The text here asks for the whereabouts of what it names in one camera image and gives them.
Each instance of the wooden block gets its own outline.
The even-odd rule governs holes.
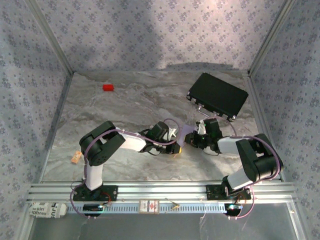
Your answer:
[[[82,153],[80,151],[76,151],[75,154],[73,155],[71,162],[73,164],[77,164],[79,162],[80,157],[82,156]]]

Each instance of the gray marble table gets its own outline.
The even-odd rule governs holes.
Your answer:
[[[244,80],[231,72],[209,72],[245,90]],[[79,140],[103,122],[128,131],[141,131],[166,118],[194,125],[204,116],[186,99],[186,93],[201,72],[85,72],[75,73],[65,100],[60,122],[48,157],[43,181],[74,181],[83,176],[84,160],[71,163],[80,150]],[[113,84],[104,92],[103,84]],[[220,122],[224,136],[233,134]],[[239,135],[258,133],[252,107],[247,99],[233,123]],[[185,146],[173,157],[152,156],[119,149],[105,164],[104,181],[221,180],[237,171],[240,159],[233,154],[207,155]]]

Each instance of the floral wallpaper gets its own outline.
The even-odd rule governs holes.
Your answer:
[[[285,175],[320,239],[320,1],[299,0],[254,76]]]
[[[45,162],[66,82],[23,1],[0,2],[0,239],[13,239]]]
[[[283,0],[38,0],[74,71],[246,70]]]

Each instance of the black box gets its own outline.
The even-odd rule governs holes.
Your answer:
[[[226,117],[230,122],[237,117],[247,97],[246,91],[206,72],[201,74],[186,95],[191,102]]]

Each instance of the enclosure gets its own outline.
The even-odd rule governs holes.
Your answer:
[[[3,0],[0,6],[1,239],[320,239],[319,1]],[[202,203],[198,211],[115,212],[95,222],[71,208],[63,219],[29,217],[31,202],[66,202],[71,182],[84,173],[83,157],[77,164],[71,158],[103,122],[139,132],[167,118],[181,125],[203,119],[186,98],[203,72],[249,94],[232,124],[241,136],[264,133],[284,164],[277,179],[253,187],[250,215],[228,220]],[[233,134],[219,125],[224,136]],[[188,145],[175,156],[119,149],[102,179],[119,185],[126,200],[136,188],[135,198],[200,204],[206,184],[242,166],[237,155],[210,154]]]

